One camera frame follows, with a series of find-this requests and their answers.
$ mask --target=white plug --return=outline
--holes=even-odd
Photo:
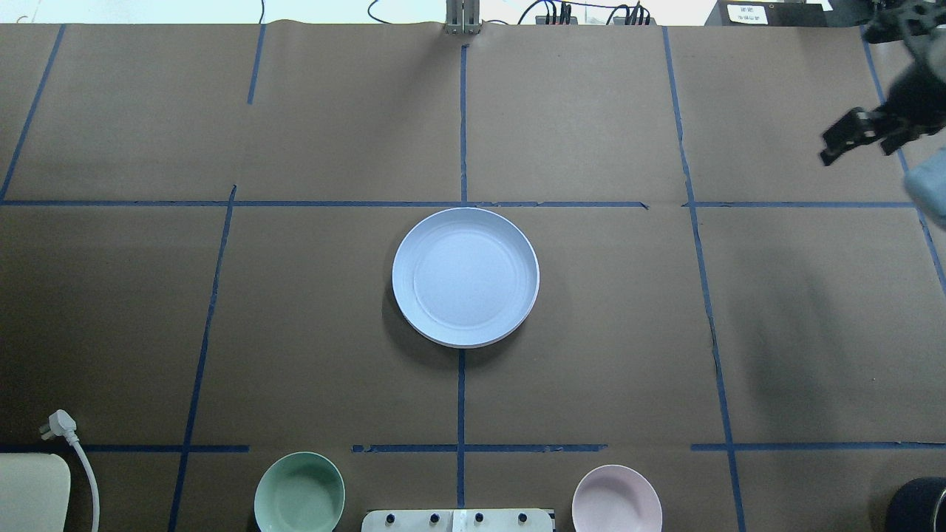
[[[40,437],[42,439],[52,439],[56,436],[65,436],[69,445],[79,441],[76,436],[76,421],[65,413],[64,410],[57,410],[49,417],[49,422],[40,427]]]

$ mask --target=white bracket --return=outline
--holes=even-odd
[[[444,30],[452,35],[480,33],[480,0],[447,0]]]
[[[375,510],[361,532],[554,532],[552,515],[538,508]]]

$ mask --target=black device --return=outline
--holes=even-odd
[[[867,111],[855,107],[821,136],[825,166],[858,146],[880,141],[884,155],[946,126],[946,0],[905,0],[877,12],[864,32],[868,43],[903,40],[913,64],[890,85],[886,101]]]
[[[759,20],[740,20],[746,9]],[[820,4],[732,2],[718,0],[707,18],[706,26],[803,26],[826,27],[824,8]]]

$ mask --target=white mounting plate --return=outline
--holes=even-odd
[[[438,520],[432,523],[430,516]],[[477,521],[477,514],[482,520]],[[519,520],[525,514],[526,521]],[[394,522],[388,523],[388,516]],[[553,532],[549,510],[538,508],[375,510],[361,521],[361,532]]]

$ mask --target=white label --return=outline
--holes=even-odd
[[[727,4],[729,20],[741,24],[768,24],[765,8],[762,6],[734,6]]]

